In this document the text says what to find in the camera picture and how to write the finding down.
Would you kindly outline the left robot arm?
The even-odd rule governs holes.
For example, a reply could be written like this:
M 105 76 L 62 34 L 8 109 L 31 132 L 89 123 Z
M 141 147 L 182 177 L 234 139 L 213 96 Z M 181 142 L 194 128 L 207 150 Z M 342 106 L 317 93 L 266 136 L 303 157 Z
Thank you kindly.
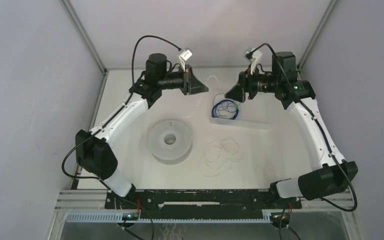
M 179 89 L 185 96 L 208 92 L 208 87 L 194 75 L 192 66 L 186 64 L 192 55 L 188 48 L 181 51 L 177 71 L 167 66 L 166 55 L 149 55 L 144 71 L 128 90 L 126 99 L 101 123 L 88 131 L 80 130 L 75 136 L 77 164 L 115 193 L 118 204 L 125 209 L 135 205 L 137 196 L 131 191 L 134 185 L 118 169 L 114 143 L 136 118 L 153 106 L 164 90 Z

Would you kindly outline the white cable spool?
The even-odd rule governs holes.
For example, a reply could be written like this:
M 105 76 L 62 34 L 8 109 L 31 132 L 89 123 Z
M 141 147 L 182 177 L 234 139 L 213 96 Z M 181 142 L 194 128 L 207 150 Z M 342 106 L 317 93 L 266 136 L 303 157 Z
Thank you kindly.
M 158 162 L 165 165 L 179 164 L 186 160 L 192 151 L 193 130 L 184 121 L 161 121 L 150 130 L 147 146 Z

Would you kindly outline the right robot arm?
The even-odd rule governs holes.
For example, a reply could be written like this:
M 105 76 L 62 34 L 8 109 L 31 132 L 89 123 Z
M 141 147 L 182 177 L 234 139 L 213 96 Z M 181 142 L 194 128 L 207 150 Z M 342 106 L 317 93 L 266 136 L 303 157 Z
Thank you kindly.
M 238 75 L 238 81 L 225 97 L 244 103 L 257 93 L 274 94 L 295 121 L 306 147 L 311 172 L 280 180 L 270 185 L 269 203 L 282 208 L 289 198 L 322 199 L 351 188 L 358 172 L 354 161 L 347 161 L 338 150 L 324 124 L 316 94 L 307 80 L 299 80 L 296 58 L 290 51 L 272 54 L 272 69 L 261 73 L 257 66 L 262 58 L 259 50 L 251 48 L 244 57 L 249 60 L 247 70 Z

